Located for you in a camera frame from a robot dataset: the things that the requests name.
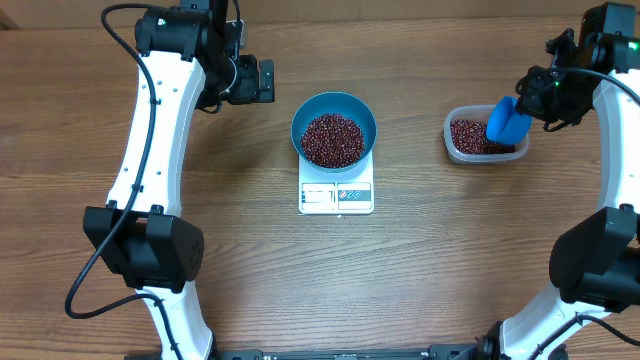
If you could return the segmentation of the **blue plastic measuring scoop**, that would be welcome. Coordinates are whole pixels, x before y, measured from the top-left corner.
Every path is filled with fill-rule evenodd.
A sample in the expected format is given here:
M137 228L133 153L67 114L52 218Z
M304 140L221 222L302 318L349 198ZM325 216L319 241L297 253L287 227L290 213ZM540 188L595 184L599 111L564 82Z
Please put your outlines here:
M491 112L487 127L488 140L504 145L516 145L528 134L533 118L516 110L518 100L504 97Z

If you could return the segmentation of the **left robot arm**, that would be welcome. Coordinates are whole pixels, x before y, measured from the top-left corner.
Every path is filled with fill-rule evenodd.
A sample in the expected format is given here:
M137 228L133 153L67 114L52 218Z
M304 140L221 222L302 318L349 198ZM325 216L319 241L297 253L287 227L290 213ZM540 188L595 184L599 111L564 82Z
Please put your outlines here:
M224 104L271 103L274 64L242 53L236 2L146 4L126 48L138 71L137 100L121 168L83 229L94 261L123 278L148 308L163 359L212 359L216 341L195 280L202 231L182 216L181 179L193 115Z

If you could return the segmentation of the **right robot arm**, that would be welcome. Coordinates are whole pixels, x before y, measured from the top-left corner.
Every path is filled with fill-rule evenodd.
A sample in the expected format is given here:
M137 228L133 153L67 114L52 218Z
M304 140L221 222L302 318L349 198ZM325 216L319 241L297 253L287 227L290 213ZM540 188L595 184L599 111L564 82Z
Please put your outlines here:
M549 284L518 314L479 338L475 359L564 359L564 342L595 323L638 342L605 317L639 303L639 40L632 5L606 2L586 11L581 29L546 44L549 67L533 66L488 119L489 140L512 145L533 119L555 132L595 111L601 188L596 212L554 244Z

